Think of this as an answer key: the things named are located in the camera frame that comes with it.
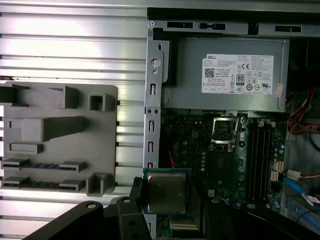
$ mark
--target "white connector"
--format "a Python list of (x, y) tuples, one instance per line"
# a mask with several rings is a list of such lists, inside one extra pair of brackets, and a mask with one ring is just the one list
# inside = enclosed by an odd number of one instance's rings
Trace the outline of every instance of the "white connector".
[(299, 172), (299, 171), (293, 171), (293, 170), (288, 170), (287, 172), (286, 172), (286, 176), (288, 177), (288, 178), (290, 178), (290, 179), (293, 179), (293, 180), (296, 180), (296, 181), (298, 181), (299, 179), (300, 179), (300, 177), (301, 177), (301, 172)]
[(278, 182), (278, 178), (279, 178), (279, 172), (277, 172), (277, 171), (271, 171), (270, 181), (272, 181), (272, 182)]
[(278, 173), (282, 173), (285, 168), (285, 163), (283, 161), (276, 161), (273, 165), (273, 170)]

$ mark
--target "ram slot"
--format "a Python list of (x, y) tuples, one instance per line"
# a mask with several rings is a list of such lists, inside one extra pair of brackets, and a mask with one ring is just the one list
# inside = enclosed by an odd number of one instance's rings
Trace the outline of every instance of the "ram slot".
[(249, 200), (265, 200), (270, 139), (271, 130), (267, 127), (252, 126), (249, 128), (246, 188), (246, 196)]

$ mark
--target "barcode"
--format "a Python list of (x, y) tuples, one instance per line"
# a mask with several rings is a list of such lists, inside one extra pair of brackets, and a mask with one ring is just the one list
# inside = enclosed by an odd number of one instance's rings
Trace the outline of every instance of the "barcode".
[(215, 77), (215, 69), (214, 68), (206, 68), (204, 70), (204, 76), (206, 78), (214, 78)]

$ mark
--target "motherboard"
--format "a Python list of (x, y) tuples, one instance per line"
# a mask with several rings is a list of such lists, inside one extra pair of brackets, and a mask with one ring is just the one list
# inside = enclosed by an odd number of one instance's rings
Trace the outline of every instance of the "motherboard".
[(175, 109), (166, 109), (161, 121), (163, 167), (191, 169), (210, 197), (233, 207), (252, 200), (279, 210), (285, 121)]

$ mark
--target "power supply label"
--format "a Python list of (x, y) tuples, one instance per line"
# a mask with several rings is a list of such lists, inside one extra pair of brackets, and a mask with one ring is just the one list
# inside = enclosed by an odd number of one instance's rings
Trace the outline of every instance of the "power supply label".
[(271, 95), (274, 56), (207, 54), (202, 60), (202, 93)]

